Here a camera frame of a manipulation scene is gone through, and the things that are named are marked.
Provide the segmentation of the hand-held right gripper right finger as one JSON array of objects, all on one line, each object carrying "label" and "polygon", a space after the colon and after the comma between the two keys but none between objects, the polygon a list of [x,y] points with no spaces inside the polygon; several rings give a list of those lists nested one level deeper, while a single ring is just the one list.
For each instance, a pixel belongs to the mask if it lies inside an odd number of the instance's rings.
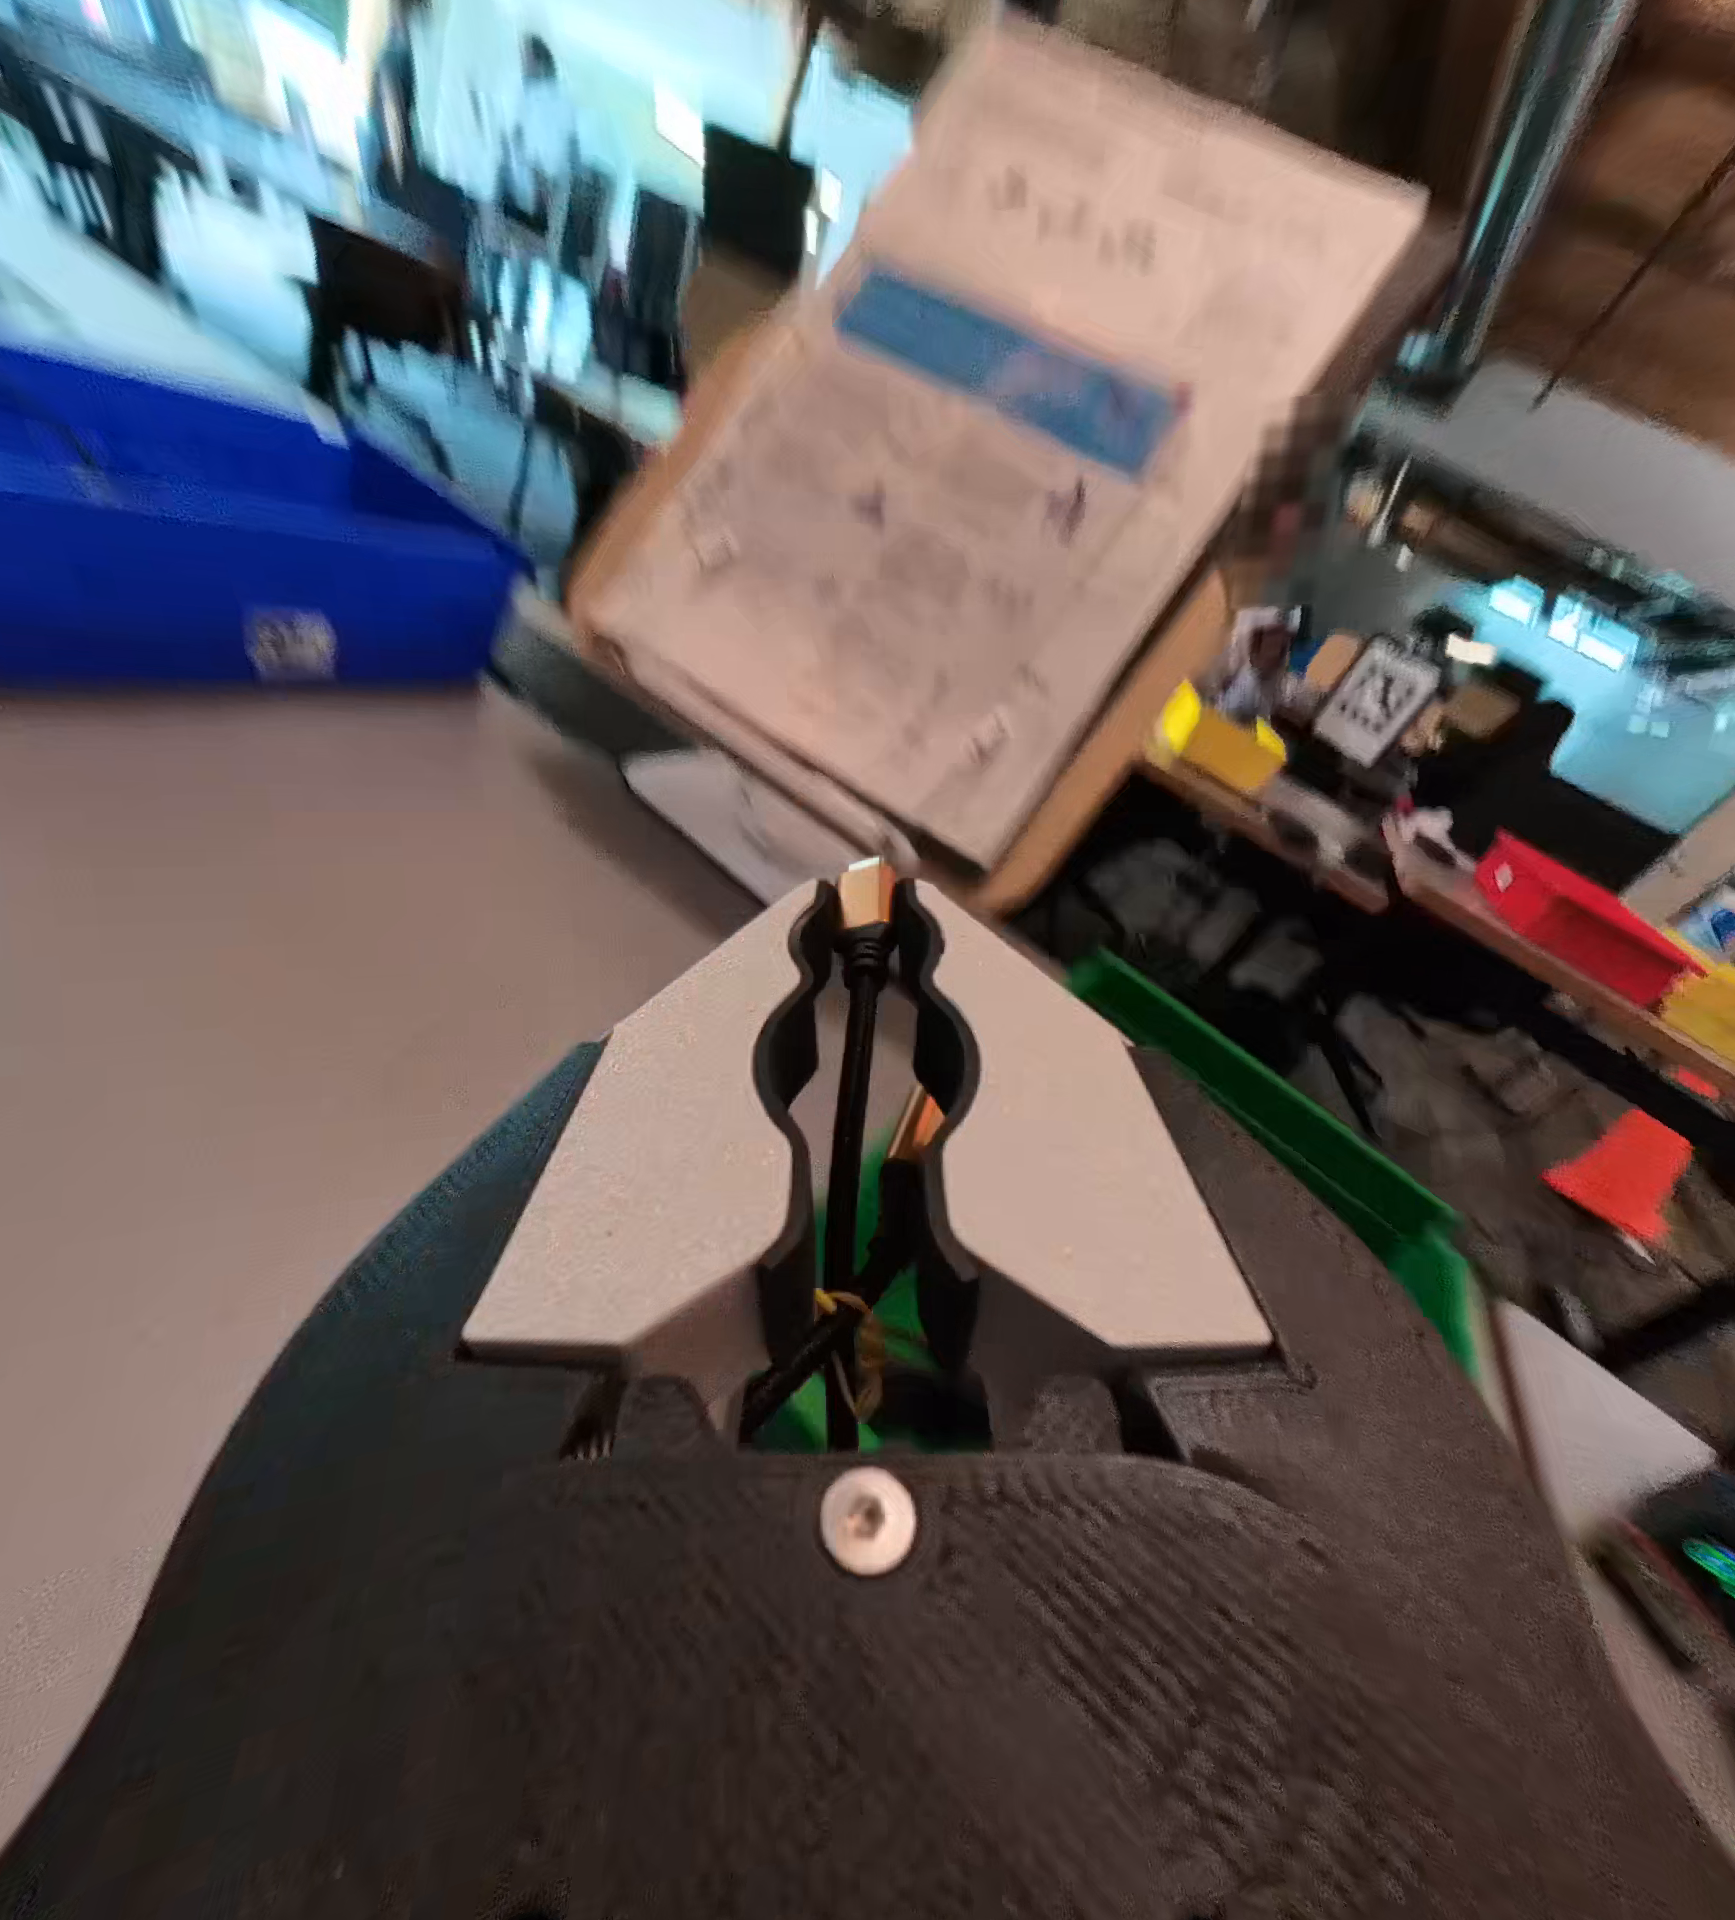
[{"label": "hand-held right gripper right finger", "polygon": [[932,1122],[924,1330],[990,1403],[1267,1359],[1275,1335],[1127,1039],[928,879],[896,892]]}]

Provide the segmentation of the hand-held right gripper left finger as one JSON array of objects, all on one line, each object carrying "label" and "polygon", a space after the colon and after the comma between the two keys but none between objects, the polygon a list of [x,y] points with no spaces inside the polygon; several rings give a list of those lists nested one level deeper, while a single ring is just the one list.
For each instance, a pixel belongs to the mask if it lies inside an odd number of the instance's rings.
[{"label": "hand-held right gripper left finger", "polygon": [[616,1021],[470,1309],[478,1364],[680,1379],[734,1438],[812,1317],[810,1148],[830,883],[810,879]]}]

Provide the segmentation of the green plastic bin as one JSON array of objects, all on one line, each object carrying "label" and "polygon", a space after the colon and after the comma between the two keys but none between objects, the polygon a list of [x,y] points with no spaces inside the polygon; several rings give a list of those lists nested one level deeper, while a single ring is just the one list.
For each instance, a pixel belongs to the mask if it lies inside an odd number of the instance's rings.
[{"label": "green plastic bin", "polygon": [[[1485,1386],[1489,1331],[1449,1204],[1131,963],[1098,950],[1072,966],[1066,984],[1129,1042],[1159,1052],[1307,1188],[1383,1264],[1469,1384]],[[902,1117],[874,1138],[856,1180],[856,1280],[870,1284],[872,1314],[856,1328],[854,1443],[866,1454],[968,1450],[986,1436],[984,1413],[948,1388],[946,1369],[928,1355],[918,1232],[906,1219],[912,1180],[892,1172],[912,1156],[910,1132]]]}]

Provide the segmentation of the black cable orange plugs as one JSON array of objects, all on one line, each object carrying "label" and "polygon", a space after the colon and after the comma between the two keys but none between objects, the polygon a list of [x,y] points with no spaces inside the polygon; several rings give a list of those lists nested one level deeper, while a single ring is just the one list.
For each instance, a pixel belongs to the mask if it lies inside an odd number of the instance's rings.
[{"label": "black cable orange plugs", "polygon": [[[830,1180],[818,1232],[816,1287],[850,1290],[866,1297],[886,1330],[888,1372],[898,1341],[916,1333],[882,1314],[886,1296],[902,1280],[918,1280],[928,1243],[922,1153],[942,1125],[942,1112],[924,1087],[916,1087],[892,1139],[876,1163],[874,1236],[860,1237],[868,1172],[868,1116],[874,1082],[880,1001],[894,975],[902,931],[902,882],[882,857],[848,866],[836,882],[834,943],[840,981],[846,994],[846,1024],[840,1044],[838,1083],[832,1114]],[[738,1438],[752,1443],[782,1416],[790,1401],[812,1381],[824,1391],[826,1443],[834,1451],[860,1448],[872,1421],[854,1424],[846,1413],[828,1412],[822,1362],[832,1351],[832,1333],[818,1330],[812,1290],[812,1326],[792,1351],[744,1391]]]}]

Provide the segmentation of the blue plastic bin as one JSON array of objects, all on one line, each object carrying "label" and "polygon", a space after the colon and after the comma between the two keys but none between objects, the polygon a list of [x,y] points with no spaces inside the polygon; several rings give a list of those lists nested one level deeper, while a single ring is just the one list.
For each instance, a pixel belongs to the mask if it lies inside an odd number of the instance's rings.
[{"label": "blue plastic bin", "polygon": [[0,688],[472,681],[530,572],[366,437],[0,339]]}]

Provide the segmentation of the black desk panel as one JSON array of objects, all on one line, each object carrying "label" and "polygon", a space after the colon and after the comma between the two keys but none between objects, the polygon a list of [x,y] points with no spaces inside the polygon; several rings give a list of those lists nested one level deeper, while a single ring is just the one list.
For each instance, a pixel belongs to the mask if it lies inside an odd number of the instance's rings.
[{"label": "black desk panel", "polygon": [[596,754],[624,760],[692,748],[688,736],[592,666],[576,643],[564,606],[532,583],[512,596],[488,678],[544,724]]}]

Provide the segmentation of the yellow twist tie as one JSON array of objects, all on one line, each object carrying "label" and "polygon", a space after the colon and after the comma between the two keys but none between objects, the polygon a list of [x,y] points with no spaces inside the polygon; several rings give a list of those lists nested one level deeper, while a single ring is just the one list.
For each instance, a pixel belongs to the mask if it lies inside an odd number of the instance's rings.
[{"label": "yellow twist tie", "polygon": [[888,1365],[886,1330],[876,1307],[858,1292],[814,1290],[818,1330],[832,1333],[832,1351],[822,1359],[828,1412],[848,1413],[856,1426],[880,1412]]}]

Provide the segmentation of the wooden table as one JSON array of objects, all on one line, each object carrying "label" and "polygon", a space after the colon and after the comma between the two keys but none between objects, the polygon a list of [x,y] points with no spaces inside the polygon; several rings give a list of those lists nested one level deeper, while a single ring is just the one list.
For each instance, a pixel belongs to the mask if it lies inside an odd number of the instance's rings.
[{"label": "wooden table", "polygon": [[1545,1046],[1713,1153],[1735,1149],[1735,1063],[1503,924],[1469,875],[1405,848],[1383,854],[1387,875],[1375,879],[1351,863],[1339,837],[1353,822],[1293,780],[1269,780],[1249,795],[1151,749],[1135,756],[1133,770],[1359,912],[1407,900],[1439,927],[1527,973],[1543,995],[1567,1004],[1559,1036]]}]

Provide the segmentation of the orange traffic cone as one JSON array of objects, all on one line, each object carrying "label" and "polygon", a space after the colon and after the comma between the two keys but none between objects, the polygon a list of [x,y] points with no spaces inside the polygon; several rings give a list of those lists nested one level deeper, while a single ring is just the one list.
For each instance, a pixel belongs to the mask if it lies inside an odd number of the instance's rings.
[{"label": "orange traffic cone", "polygon": [[1541,1180],[1577,1212],[1645,1245],[1667,1233],[1667,1205],[1693,1163],[1693,1141],[1631,1108],[1581,1152],[1551,1163]]}]

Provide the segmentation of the red plastic bin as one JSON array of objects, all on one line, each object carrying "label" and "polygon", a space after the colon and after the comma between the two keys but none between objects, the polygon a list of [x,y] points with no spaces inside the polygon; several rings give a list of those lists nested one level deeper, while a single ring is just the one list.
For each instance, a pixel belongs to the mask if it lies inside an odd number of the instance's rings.
[{"label": "red plastic bin", "polygon": [[1703,960],[1647,924],[1619,896],[1509,829],[1497,829],[1473,869],[1487,910],[1531,948],[1609,994],[1653,1010]]}]

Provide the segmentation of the fiducial marker board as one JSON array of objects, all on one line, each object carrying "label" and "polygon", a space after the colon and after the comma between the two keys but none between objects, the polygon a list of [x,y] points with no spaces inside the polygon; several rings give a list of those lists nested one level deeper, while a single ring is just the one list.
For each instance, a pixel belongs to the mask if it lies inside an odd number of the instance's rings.
[{"label": "fiducial marker board", "polygon": [[1369,767],[1433,704],[1443,653],[1421,637],[1375,634],[1311,718],[1311,738],[1341,761]]}]

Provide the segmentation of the black device green lights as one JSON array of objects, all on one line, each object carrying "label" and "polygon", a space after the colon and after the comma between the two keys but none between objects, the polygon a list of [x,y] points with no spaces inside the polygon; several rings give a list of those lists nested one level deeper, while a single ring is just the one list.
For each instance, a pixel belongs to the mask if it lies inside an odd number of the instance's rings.
[{"label": "black device green lights", "polygon": [[1695,1636],[1735,1649],[1735,1471],[1683,1476],[1603,1523],[1591,1562],[1691,1666]]}]

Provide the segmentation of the black metal post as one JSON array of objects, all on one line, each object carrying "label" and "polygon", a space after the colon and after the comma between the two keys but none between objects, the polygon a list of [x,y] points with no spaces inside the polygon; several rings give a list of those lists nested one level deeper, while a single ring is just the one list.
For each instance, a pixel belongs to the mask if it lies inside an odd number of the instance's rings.
[{"label": "black metal post", "polygon": [[1449,401],[1479,372],[1503,296],[1599,99],[1637,6],[1537,1],[1521,7],[1463,226],[1433,322],[1399,358],[1407,393]]}]

